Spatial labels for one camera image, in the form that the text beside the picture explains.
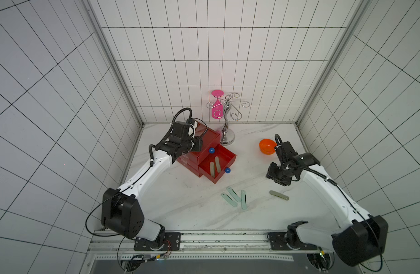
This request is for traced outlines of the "olive fruit knife bottom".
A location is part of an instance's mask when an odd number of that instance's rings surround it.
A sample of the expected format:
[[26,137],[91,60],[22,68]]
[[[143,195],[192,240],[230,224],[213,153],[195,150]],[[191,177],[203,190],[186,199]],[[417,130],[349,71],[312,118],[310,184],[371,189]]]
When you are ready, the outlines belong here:
[[273,191],[273,190],[269,191],[269,194],[270,195],[273,195],[273,196],[276,196],[276,197],[279,197],[279,198],[284,199],[284,200],[289,200],[290,199],[288,196],[286,196],[286,195],[284,195],[282,193]]

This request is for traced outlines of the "olive fruit knife top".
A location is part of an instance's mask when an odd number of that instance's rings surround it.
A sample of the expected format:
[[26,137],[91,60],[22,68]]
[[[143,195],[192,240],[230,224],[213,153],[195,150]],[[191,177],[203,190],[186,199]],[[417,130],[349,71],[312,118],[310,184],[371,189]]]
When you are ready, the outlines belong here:
[[211,174],[212,178],[216,178],[215,163],[214,162],[210,162],[210,174]]

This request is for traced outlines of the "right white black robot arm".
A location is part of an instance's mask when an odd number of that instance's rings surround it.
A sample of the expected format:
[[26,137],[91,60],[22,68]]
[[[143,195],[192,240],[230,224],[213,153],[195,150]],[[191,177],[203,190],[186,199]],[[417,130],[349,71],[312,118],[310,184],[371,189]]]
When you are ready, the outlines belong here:
[[333,251],[350,267],[377,256],[381,258],[387,242],[387,221],[359,206],[325,173],[320,161],[311,153],[299,154],[279,135],[275,135],[275,142],[274,150],[280,162],[269,165],[266,177],[284,187],[293,182],[306,183],[325,203],[336,222],[296,221],[288,225],[275,243],[283,243],[294,251],[307,245],[324,248]]

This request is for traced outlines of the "olive fruit knife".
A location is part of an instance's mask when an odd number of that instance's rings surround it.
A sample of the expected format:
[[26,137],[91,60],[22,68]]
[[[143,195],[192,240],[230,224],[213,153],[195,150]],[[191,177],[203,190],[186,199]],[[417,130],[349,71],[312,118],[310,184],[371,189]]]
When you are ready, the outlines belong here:
[[211,174],[212,178],[216,178],[215,163],[214,162],[210,162],[210,174]]
[[218,156],[215,157],[215,166],[216,166],[216,170],[218,174],[221,173],[221,165],[220,165],[220,160]]
[[273,196],[276,196],[276,197],[279,197],[279,198],[284,199],[284,200],[289,200],[290,199],[288,196],[286,196],[286,195],[284,195],[282,193],[273,191],[273,190],[269,191],[269,194],[270,195],[273,195]]

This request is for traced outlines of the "red plastic drawer cabinet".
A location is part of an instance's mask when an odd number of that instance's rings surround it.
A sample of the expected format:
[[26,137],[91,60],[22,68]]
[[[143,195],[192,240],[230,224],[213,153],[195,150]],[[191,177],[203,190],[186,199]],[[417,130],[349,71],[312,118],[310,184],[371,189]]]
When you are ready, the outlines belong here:
[[201,139],[202,143],[200,146],[200,151],[192,150],[191,152],[187,153],[186,155],[182,155],[177,159],[177,162],[179,162],[199,178],[203,175],[199,166],[208,156],[215,153],[216,147],[220,143],[221,138],[219,132],[213,129],[208,129],[205,127],[205,125],[198,123],[196,133],[201,135],[205,130],[207,130],[207,132]]

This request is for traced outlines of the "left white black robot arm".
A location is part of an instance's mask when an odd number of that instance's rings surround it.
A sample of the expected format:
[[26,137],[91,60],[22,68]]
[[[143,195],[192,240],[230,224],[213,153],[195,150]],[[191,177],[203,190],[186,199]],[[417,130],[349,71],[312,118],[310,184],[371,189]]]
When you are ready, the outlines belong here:
[[128,239],[159,240],[164,227],[144,216],[140,200],[179,157],[201,150],[202,137],[195,136],[198,126],[199,122],[194,118],[173,122],[170,131],[157,145],[149,145],[149,160],[145,165],[119,188],[109,188],[103,194],[102,226]]

